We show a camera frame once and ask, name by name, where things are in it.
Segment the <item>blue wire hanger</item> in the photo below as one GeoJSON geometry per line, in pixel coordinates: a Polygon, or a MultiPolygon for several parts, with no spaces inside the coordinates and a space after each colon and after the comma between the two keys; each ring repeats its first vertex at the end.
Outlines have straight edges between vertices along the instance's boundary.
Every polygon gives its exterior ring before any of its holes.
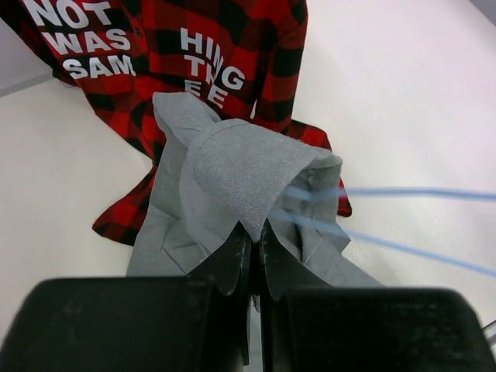
{"type": "Polygon", "coordinates": [[[452,257],[448,252],[459,246],[456,238],[471,239],[468,211],[444,212],[440,200],[495,204],[495,193],[443,188],[351,188],[347,194],[360,198],[365,208],[359,222],[343,228],[343,233],[360,242],[388,248],[425,260],[458,267],[488,277],[495,276],[495,265],[477,264],[476,250],[466,247],[452,257]]]}

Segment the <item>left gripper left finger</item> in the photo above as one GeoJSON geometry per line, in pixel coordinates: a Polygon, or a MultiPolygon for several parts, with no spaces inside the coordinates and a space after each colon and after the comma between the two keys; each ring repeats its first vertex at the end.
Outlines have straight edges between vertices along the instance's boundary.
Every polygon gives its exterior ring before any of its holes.
{"type": "Polygon", "coordinates": [[[237,226],[190,274],[60,278],[26,296],[3,371],[241,371],[250,237],[237,226]]]}

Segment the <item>grey button shirt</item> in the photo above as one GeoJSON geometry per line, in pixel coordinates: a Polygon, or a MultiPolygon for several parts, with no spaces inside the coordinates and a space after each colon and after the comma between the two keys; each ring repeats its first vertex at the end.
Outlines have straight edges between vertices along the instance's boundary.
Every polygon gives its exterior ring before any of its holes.
{"type": "Polygon", "coordinates": [[[130,276],[180,276],[214,253],[241,223],[253,241],[269,222],[311,272],[337,287],[377,280],[343,256],[336,221],[342,160],[241,119],[220,119],[187,92],[156,93],[167,142],[136,237],[130,276]]]}

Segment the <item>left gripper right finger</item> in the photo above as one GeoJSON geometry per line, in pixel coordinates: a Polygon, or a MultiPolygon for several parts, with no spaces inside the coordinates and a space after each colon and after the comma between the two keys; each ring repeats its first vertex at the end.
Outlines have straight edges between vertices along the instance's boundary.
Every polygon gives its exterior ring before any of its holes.
{"type": "Polygon", "coordinates": [[[258,245],[266,371],[493,371],[474,310],[443,288],[334,288],[265,225],[258,245]]]}

